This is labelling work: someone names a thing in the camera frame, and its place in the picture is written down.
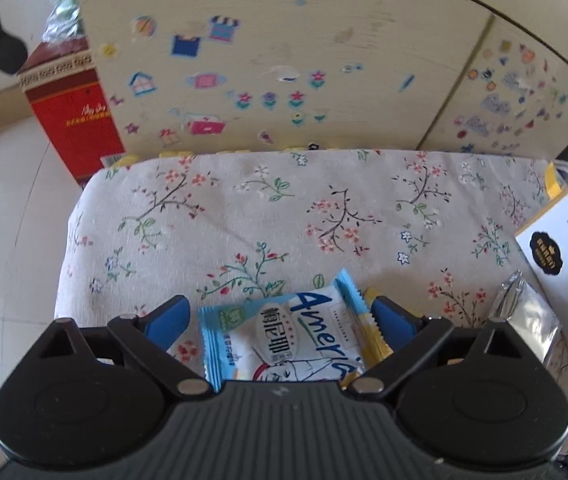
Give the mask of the silver foil packet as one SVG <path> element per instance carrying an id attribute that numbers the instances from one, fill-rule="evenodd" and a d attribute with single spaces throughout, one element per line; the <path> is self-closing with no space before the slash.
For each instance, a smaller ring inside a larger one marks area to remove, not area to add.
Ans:
<path id="1" fill-rule="evenodd" d="M 489 317 L 508 322 L 539 361 L 548 364 L 562 324 L 546 298 L 525 280 L 522 272 L 514 272 L 500 284 Z"/>

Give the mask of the cream cabinet with stickers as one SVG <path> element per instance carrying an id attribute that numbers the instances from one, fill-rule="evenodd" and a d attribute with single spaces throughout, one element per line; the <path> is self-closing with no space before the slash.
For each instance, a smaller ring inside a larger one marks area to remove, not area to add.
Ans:
<path id="1" fill-rule="evenodd" d="M 129 154 L 568 145 L 568 0 L 78 0 Z"/>

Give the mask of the red gift box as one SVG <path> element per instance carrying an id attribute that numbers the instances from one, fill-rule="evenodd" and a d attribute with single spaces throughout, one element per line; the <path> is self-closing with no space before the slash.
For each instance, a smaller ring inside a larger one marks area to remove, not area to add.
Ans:
<path id="1" fill-rule="evenodd" d="M 18 79 L 34 116 L 78 184 L 86 184 L 124 152 L 84 38 L 42 42 Z"/>

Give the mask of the floral tablecloth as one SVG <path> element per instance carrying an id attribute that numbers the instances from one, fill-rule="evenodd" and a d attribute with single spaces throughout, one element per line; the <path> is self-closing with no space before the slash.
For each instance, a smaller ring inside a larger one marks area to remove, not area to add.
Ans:
<path id="1" fill-rule="evenodd" d="M 400 151 L 180 155 L 100 171 L 68 221 L 55 313 L 81 326 L 301 292 L 361 290 L 468 327 L 516 271 L 548 201 L 543 160 Z M 568 392 L 568 352 L 549 367 Z"/>

